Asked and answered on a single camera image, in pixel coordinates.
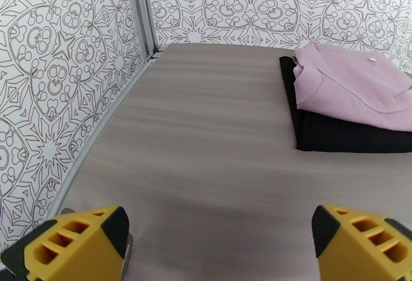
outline wood grain surface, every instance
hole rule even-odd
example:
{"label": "wood grain surface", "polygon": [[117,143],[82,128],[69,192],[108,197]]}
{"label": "wood grain surface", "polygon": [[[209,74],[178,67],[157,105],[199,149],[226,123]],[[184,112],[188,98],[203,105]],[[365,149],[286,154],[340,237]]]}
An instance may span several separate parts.
{"label": "wood grain surface", "polygon": [[122,103],[63,207],[125,207],[127,280],[319,281],[324,203],[412,226],[411,154],[295,150],[278,62],[291,54],[172,45]]}

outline gray wooden tabletop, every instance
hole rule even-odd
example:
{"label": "gray wooden tabletop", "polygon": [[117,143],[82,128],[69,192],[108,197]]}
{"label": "gray wooden tabletop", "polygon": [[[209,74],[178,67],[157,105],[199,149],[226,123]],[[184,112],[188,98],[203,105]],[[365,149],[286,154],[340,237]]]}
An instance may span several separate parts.
{"label": "gray wooden tabletop", "polygon": [[119,204],[129,281],[319,281],[311,217],[332,203],[412,226],[411,154],[295,150],[278,57],[172,45],[122,103],[63,203]]}

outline folded black garment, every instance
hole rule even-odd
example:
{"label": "folded black garment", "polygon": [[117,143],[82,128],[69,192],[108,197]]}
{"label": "folded black garment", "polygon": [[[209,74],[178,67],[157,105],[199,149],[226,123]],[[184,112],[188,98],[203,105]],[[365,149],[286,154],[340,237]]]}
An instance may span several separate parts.
{"label": "folded black garment", "polygon": [[296,65],[292,58],[281,57],[280,66],[295,128],[297,149],[345,153],[412,152],[411,132],[391,131],[297,109],[293,74]]}

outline pink shirt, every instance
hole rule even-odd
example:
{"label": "pink shirt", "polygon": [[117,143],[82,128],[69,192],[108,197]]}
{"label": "pink shirt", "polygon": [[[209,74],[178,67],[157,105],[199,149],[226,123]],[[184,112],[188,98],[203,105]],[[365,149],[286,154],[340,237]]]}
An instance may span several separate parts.
{"label": "pink shirt", "polygon": [[412,131],[412,79],[389,59],[316,42],[294,57],[298,109]]}

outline clothing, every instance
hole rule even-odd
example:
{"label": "clothing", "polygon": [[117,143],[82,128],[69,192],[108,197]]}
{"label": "clothing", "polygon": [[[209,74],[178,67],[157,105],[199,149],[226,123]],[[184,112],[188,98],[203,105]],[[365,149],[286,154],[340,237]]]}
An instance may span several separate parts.
{"label": "clothing", "polygon": [[347,153],[412,152],[412,133],[338,120],[296,107],[296,66],[292,58],[281,57],[280,65],[297,149],[302,151]]}
{"label": "clothing", "polygon": [[412,131],[412,80],[389,59],[316,42],[294,57],[298,109]]}

